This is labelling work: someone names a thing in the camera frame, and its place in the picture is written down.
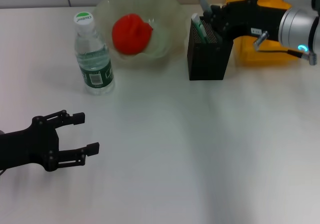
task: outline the yellow container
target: yellow container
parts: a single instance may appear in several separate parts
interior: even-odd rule
[[[282,0],[259,0],[260,6],[288,9],[289,4]],[[296,58],[283,53],[258,53],[253,48],[254,37],[243,36],[234,40],[234,49],[237,54],[238,64],[246,67],[263,67],[274,65],[286,65],[290,60]],[[287,50],[275,41],[264,41],[260,47],[261,50]]]

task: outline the mesh pen holder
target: mesh pen holder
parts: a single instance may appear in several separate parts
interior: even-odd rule
[[[202,43],[191,21],[188,68],[190,80],[223,80],[233,41],[224,41],[214,34],[211,25],[200,17],[210,43]]]

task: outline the water bottle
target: water bottle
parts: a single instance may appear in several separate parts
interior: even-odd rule
[[[86,89],[94,95],[103,95],[112,90],[112,73],[109,50],[102,36],[96,31],[91,13],[81,12],[74,17],[76,38],[75,55]]]

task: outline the red ball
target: red ball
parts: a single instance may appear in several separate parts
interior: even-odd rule
[[[112,41],[115,48],[126,55],[143,51],[149,43],[152,27],[136,14],[119,19],[112,28]]]

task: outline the glass bowl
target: glass bowl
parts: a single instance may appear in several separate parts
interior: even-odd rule
[[[139,54],[119,53],[112,41],[115,22],[127,14],[137,14],[153,28],[148,46]],[[110,50],[112,63],[127,67],[163,64],[184,49],[187,15],[176,0],[103,0],[93,12],[96,26]]]

